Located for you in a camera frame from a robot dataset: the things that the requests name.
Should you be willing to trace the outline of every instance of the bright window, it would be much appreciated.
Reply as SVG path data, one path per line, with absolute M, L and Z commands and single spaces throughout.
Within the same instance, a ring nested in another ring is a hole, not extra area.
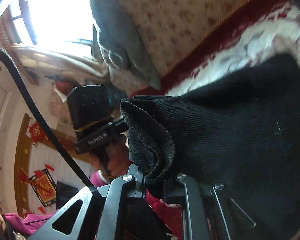
M 91 57 L 89 0 L 13 0 L 10 11 L 22 43 Z

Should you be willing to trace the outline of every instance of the black device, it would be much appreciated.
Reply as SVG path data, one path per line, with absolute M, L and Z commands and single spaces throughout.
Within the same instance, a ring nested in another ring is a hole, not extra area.
M 128 129 L 120 115 L 120 101 L 126 97 L 125 91 L 112 85 L 75 87 L 68 95 L 67 103 L 78 139 L 74 150 L 78 155 L 86 152 L 97 155 L 106 175 L 110 172 L 105 147 Z

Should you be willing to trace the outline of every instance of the window frame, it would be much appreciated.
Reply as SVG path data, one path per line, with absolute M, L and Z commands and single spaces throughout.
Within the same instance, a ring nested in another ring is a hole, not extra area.
M 17 30 L 17 28 L 15 26 L 15 23 L 14 23 L 15 20 L 22 18 L 23 22 L 25 24 L 27 33 L 28 33 L 32 43 L 34 45 L 37 45 L 38 41 L 37 41 L 37 36 L 35 34 L 34 27 L 33 27 L 32 21 L 31 21 L 29 2 L 26 1 L 26 0 L 18 0 L 18 3 L 19 3 L 20 11 L 21 11 L 20 15 L 12 16 L 12 12 L 10 10 L 11 20 L 12 20 L 12 23 L 13 23 L 12 25 L 13 25 L 13 28 L 14 28 L 15 33 L 16 33 L 16 38 L 18 39 L 19 43 L 22 43 L 22 40 L 19 36 L 18 30 Z M 86 40 L 86 39 L 76 39 L 76 40 L 68 40 L 68 41 L 65 41 L 65 42 L 71 42 L 71 43 L 75 43 L 75 44 L 82 44 L 82 45 L 89 46 L 90 49 L 91 49 L 91 57 L 94 57 L 94 46 L 95 46 L 94 41 Z

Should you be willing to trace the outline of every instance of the black cloth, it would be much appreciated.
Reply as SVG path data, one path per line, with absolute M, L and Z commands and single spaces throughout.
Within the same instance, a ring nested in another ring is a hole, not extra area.
M 129 240 L 171 240 L 166 234 L 172 234 L 171 230 L 145 201 L 127 205 L 124 229 Z
M 179 97 L 123 99 L 130 159 L 149 185 L 222 182 L 279 238 L 300 227 L 300 69 L 282 54 Z

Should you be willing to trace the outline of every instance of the screw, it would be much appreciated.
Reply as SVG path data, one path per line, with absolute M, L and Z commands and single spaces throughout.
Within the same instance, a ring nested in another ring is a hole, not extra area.
M 179 173 L 178 175 L 177 175 L 177 179 L 179 179 L 179 180 L 184 180 L 184 179 L 186 179 L 186 174 L 184 174 L 184 173 Z
M 217 189 L 217 190 L 223 190 L 225 188 L 225 185 L 222 184 L 222 183 L 216 183 L 214 184 L 214 187 Z
M 133 176 L 131 174 L 126 174 L 122 176 L 122 179 L 125 181 L 129 181 L 133 179 Z

